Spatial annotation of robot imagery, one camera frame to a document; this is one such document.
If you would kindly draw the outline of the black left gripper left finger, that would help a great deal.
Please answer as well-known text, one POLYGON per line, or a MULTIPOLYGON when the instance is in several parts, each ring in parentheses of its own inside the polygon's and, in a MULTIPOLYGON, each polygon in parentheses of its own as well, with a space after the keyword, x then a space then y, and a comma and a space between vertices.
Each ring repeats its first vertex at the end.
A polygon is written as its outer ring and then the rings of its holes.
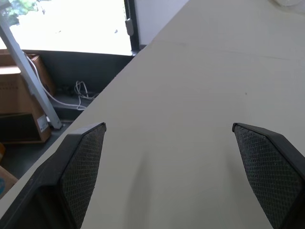
POLYGON ((32 174, 0 218, 2 229, 79 229, 99 171, 105 123, 79 128, 32 174))

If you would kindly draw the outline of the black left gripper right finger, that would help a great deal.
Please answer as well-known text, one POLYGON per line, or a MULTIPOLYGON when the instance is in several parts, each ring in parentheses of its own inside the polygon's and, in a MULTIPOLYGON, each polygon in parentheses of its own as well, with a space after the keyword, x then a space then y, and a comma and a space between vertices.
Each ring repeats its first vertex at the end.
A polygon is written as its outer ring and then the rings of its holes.
POLYGON ((305 157, 281 134, 234 123, 246 177, 274 229, 305 227, 305 157))

